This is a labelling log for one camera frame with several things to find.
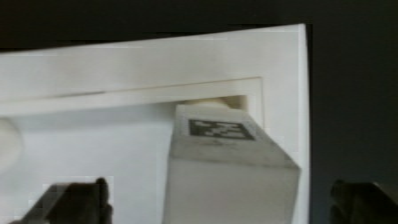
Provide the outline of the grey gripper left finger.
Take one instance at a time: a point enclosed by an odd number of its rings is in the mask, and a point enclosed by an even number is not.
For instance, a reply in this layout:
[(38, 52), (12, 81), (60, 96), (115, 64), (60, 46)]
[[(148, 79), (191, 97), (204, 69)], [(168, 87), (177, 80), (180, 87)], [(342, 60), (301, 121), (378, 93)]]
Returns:
[(90, 183), (52, 184), (26, 214), (8, 224), (111, 224), (108, 198), (102, 178)]

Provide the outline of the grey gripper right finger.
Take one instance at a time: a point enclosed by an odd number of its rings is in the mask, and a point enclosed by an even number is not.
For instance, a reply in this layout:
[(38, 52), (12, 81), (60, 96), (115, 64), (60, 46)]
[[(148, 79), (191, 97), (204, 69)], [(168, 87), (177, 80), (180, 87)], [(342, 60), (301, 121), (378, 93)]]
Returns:
[(330, 224), (398, 224), (398, 185), (337, 180), (330, 197)]

